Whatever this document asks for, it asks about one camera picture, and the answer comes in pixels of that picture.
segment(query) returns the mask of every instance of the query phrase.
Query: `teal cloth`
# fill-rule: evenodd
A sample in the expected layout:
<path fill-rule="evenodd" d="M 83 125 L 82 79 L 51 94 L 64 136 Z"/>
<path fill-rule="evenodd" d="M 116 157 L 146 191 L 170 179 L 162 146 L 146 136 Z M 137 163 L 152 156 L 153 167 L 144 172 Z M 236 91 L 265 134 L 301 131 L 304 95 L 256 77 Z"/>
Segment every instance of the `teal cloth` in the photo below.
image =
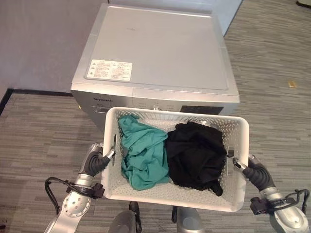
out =
<path fill-rule="evenodd" d="M 119 119 L 123 132 L 122 145 L 128 154 L 122 160 L 122 172 L 136 190 L 152 188 L 169 181 L 164 140 L 167 133 L 139 123 L 137 117 L 126 115 Z"/>

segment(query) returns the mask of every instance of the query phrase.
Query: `black cable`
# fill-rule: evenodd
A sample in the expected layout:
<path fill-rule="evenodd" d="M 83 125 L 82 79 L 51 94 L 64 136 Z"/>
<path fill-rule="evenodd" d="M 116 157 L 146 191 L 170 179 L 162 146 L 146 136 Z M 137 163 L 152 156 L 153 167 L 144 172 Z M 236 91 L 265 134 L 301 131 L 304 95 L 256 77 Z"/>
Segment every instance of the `black cable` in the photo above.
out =
<path fill-rule="evenodd" d="M 303 199 L 303 203 L 302 203 L 302 207 L 301 207 L 301 211 L 306 214 L 306 210 L 307 210 L 307 200 L 309 198 L 309 195 L 310 195 L 310 191 L 307 190 L 307 189 L 301 189 L 301 190 L 298 190 L 298 189 L 295 189 L 295 192 L 294 193 L 290 193 L 289 195 L 287 195 L 285 197 L 285 199 L 289 198 L 290 196 L 292 195 L 297 195 L 297 198 L 296 198 L 296 201 L 289 204 L 289 205 L 285 205 L 285 206 L 282 206 L 282 207 L 278 207 L 278 208 L 273 208 L 272 210 L 273 211 L 278 211 L 278 210 L 283 210 L 283 209 L 286 209 L 286 208 L 289 208 L 289 207 L 292 207 L 294 205 L 297 205 L 299 202 L 300 202 L 300 195 L 302 193 L 305 193 L 304 195 L 304 199 Z"/>
<path fill-rule="evenodd" d="M 45 180 L 45 191 L 47 192 L 47 194 L 48 194 L 48 196 L 49 196 L 49 198 L 50 198 L 52 204 L 54 205 L 54 208 L 55 208 L 55 210 L 56 210 L 56 214 L 59 213 L 59 208 L 60 208 L 60 207 L 59 207 L 59 205 L 58 205 L 57 199 L 55 198 L 55 196 L 54 196 L 52 190 L 50 189 L 51 181 L 56 181 L 56 182 L 62 183 L 62 184 L 64 184 L 64 185 L 66 185 L 71 191 L 75 191 L 75 192 L 77 192 L 77 193 L 80 194 L 80 195 L 83 195 L 83 196 L 87 196 L 87 197 L 88 197 L 87 194 L 85 194 L 85 193 L 81 192 L 80 190 L 76 189 L 76 188 L 73 186 L 74 183 L 69 182 L 68 180 L 65 180 L 65 181 L 64 181 L 64 180 L 61 180 L 61 179 L 59 179 L 59 178 L 57 178 L 57 177 L 49 177 L 49 178 L 47 178 L 47 179 Z"/>

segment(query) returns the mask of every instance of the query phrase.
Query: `clothes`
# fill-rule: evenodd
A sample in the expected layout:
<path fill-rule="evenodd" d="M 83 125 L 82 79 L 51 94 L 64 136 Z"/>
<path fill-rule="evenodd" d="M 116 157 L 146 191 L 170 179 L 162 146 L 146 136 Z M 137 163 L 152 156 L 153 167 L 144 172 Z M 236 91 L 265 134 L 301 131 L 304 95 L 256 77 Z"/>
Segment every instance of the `clothes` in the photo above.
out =
<path fill-rule="evenodd" d="M 128 149 L 122 160 L 122 172 L 136 190 L 152 188 L 156 183 L 169 181 L 164 140 L 167 133 L 144 125 L 134 116 L 120 118 L 119 125 L 124 136 L 122 145 Z"/>
<path fill-rule="evenodd" d="M 221 196 L 218 178 L 226 157 L 222 133 L 193 122 L 175 128 L 168 132 L 165 142 L 169 175 L 174 184 L 197 190 L 210 188 Z"/>

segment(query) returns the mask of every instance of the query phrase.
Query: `warning label sticker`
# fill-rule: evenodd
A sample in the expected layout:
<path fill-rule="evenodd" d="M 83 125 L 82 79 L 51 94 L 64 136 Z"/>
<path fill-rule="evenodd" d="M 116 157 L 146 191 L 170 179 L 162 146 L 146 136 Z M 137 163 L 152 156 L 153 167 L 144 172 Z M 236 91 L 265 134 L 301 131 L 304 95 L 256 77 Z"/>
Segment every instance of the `warning label sticker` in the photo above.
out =
<path fill-rule="evenodd" d="M 130 81 L 132 63 L 93 59 L 87 78 Z"/>

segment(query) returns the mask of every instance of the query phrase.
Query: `black baseboard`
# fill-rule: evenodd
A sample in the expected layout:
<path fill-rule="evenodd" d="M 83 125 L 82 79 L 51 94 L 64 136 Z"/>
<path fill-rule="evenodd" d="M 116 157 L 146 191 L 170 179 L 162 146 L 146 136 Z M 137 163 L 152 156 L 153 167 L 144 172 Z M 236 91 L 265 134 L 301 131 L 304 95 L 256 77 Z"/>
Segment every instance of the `black baseboard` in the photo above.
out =
<path fill-rule="evenodd" d="M 311 8 L 310 5 L 300 3 L 299 1 L 296 1 L 296 4 L 297 4 L 298 6 L 303 6 L 303 7 Z"/>
<path fill-rule="evenodd" d="M 32 95 L 43 95 L 43 96 L 72 96 L 71 93 L 57 92 L 57 91 L 38 91 L 38 90 L 27 90 L 27 89 L 14 89 L 13 93 L 17 94 L 32 94 Z"/>
<path fill-rule="evenodd" d="M 24 89 L 7 89 L 1 102 L 0 102 L 0 116 L 3 112 L 5 105 L 9 101 L 12 93 L 17 94 L 32 94 L 32 95 L 44 95 L 44 96 L 68 96 L 72 97 L 71 93 L 57 92 L 57 91 L 38 91 L 38 90 L 24 90 Z"/>
<path fill-rule="evenodd" d="M 12 93 L 13 93 L 13 89 L 7 89 L 4 96 L 2 97 L 2 100 L 0 102 L 0 116 L 4 110 L 6 103 L 9 101 Z"/>

